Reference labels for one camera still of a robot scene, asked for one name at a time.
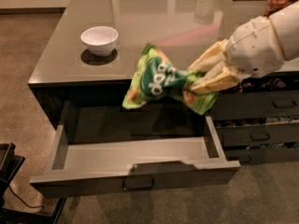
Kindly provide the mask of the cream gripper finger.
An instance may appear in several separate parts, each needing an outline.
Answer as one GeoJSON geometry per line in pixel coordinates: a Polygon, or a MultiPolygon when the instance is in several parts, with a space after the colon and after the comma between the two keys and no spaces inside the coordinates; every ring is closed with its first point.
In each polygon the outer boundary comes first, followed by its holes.
{"type": "Polygon", "coordinates": [[[239,71],[236,67],[213,67],[203,77],[196,79],[189,90],[196,94],[223,91],[236,86],[250,74],[239,71]]]}
{"type": "Polygon", "coordinates": [[[216,64],[226,61],[227,54],[225,48],[227,43],[227,39],[214,43],[188,67],[188,70],[193,72],[207,72],[216,64]]]}

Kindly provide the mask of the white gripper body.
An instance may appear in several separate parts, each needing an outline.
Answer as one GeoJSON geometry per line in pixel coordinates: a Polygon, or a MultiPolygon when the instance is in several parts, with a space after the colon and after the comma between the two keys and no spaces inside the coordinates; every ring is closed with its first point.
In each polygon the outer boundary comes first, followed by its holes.
{"type": "Polygon", "coordinates": [[[249,77],[264,77],[283,65],[280,44],[266,17],[257,17],[237,27],[225,49],[232,63],[249,77]]]}

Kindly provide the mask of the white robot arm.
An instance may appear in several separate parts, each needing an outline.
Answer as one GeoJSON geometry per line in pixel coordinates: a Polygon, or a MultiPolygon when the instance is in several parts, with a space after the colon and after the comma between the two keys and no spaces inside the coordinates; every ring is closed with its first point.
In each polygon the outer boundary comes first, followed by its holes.
{"type": "Polygon", "coordinates": [[[212,45],[190,67],[205,75],[190,90],[209,93],[232,88],[242,80],[264,77],[299,56],[299,2],[268,17],[240,25],[212,45]]]}

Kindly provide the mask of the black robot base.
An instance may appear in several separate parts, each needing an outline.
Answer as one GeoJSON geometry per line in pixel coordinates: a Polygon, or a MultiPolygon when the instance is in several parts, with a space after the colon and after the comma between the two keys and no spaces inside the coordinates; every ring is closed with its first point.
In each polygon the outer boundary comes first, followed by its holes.
{"type": "Polygon", "coordinates": [[[4,208],[4,194],[20,170],[25,158],[14,153],[13,143],[0,145],[0,224],[58,224],[66,198],[61,198],[51,216],[26,213],[4,208]]]}

